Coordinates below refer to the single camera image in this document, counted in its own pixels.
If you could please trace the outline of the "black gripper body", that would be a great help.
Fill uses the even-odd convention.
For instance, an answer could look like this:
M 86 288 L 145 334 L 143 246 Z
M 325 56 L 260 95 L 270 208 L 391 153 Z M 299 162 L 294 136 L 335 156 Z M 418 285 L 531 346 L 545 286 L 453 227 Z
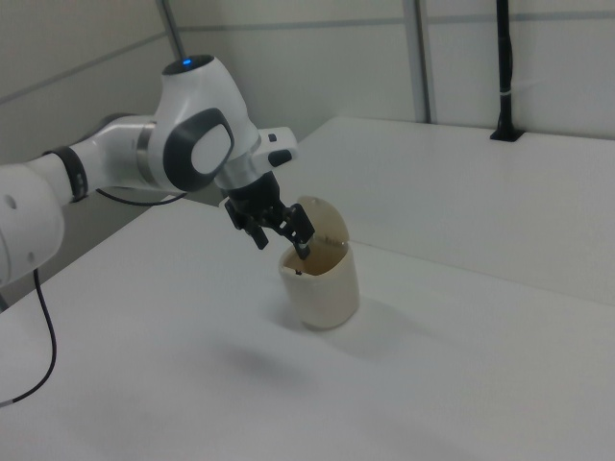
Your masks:
M 283 221 L 284 205 L 274 173 L 265 173 L 249 185 L 229 190 L 225 209 L 238 230 L 247 229 L 251 222 L 277 228 Z

